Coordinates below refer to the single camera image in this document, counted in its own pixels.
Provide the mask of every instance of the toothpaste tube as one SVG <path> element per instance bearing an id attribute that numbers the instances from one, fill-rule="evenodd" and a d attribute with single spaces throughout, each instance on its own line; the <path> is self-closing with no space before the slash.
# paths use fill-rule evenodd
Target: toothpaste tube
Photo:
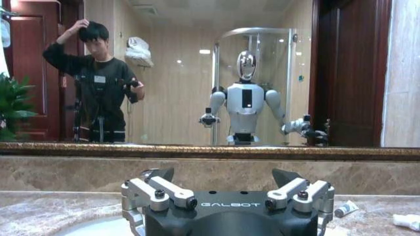
<path id="1" fill-rule="evenodd" d="M 342 218 L 343 216 L 346 216 L 347 214 L 353 213 L 357 210 L 359 210 L 359 207 L 357 206 L 357 204 L 354 204 L 351 200 L 349 200 L 347 203 L 345 203 L 345 205 L 335 210 L 335 216 Z"/>

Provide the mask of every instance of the chrome robot face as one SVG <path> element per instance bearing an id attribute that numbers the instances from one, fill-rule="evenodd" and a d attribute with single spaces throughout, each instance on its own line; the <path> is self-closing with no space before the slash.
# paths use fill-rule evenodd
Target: chrome robot face
<path id="1" fill-rule="evenodd" d="M 255 74 L 257 57 L 249 51 L 243 51 L 238 57 L 238 74 L 239 77 L 250 81 Z"/>

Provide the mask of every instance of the potted plant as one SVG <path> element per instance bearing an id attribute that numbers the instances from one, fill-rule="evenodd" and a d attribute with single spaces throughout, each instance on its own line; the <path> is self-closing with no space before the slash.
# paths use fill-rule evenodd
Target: potted plant
<path id="1" fill-rule="evenodd" d="M 27 124 L 29 118 L 37 115 L 31 111 L 33 104 L 27 102 L 31 99 L 29 91 L 34 87 L 29 81 L 30 78 L 26 77 L 19 83 L 5 73 L 0 74 L 0 142 L 21 139 L 18 131 Z"/>

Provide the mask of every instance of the shower enclosure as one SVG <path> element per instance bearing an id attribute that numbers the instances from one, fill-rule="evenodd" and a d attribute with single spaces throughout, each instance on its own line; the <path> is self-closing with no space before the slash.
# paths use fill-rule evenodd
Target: shower enclosure
<path id="1" fill-rule="evenodd" d="M 257 56 L 257 71 L 253 81 L 265 89 L 281 92 L 282 108 L 290 120 L 291 106 L 291 61 L 294 29 L 241 28 L 229 31 L 215 42 L 213 56 L 213 88 L 229 88 L 239 81 L 237 60 L 239 53 L 249 50 Z M 221 107 L 221 123 L 213 128 L 213 144 L 226 145 L 231 135 L 231 120 L 226 107 Z M 279 122 L 271 109 L 265 105 L 258 119 L 257 134 L 261 142 L 255 145 L 285 145 L 289 137 L 281 133 Z"/>

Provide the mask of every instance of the name badge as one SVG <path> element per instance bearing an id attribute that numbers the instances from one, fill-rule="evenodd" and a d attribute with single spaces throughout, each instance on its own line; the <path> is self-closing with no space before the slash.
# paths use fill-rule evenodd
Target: name badge
<path id="1" fill-rule="evenodd" d="M 95 83 L 102 83 L 102 84 L 105 84 L 106 82 L 107 82 L 106 76 L 95 75 Z"/>

